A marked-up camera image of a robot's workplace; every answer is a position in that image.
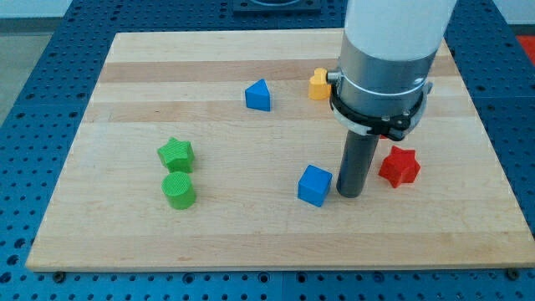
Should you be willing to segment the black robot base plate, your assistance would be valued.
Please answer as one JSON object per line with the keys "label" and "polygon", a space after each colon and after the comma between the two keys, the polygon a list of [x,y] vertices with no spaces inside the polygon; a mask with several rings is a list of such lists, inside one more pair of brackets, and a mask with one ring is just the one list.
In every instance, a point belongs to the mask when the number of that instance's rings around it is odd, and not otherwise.
{"label": "black robot base plate", "polygon": [[321,10],[320,0],[233,0],[234,13],[293,13]]}

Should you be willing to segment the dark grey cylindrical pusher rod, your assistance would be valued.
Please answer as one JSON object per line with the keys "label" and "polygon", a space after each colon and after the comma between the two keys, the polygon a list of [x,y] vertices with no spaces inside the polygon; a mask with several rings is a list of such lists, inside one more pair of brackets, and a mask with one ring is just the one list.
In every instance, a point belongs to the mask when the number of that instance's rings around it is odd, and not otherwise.
{"label": "dark grey cylindrical pusher rod", "polygon": [[341,196],[356,198],[363,191],[378,140],[377,135],[348,131],[336,185]]}

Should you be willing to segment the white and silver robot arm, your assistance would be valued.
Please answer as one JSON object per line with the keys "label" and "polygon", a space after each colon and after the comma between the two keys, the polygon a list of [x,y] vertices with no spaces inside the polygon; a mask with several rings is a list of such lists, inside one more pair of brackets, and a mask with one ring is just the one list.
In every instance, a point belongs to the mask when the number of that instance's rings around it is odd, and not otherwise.
{"label": "white and silver robot arm", "polygon": [[338,64],[326,80],[347,128],[336,188],[363,191],[381,136],[403,140],[420,122],[428,80],[456,0],[349,0]]}

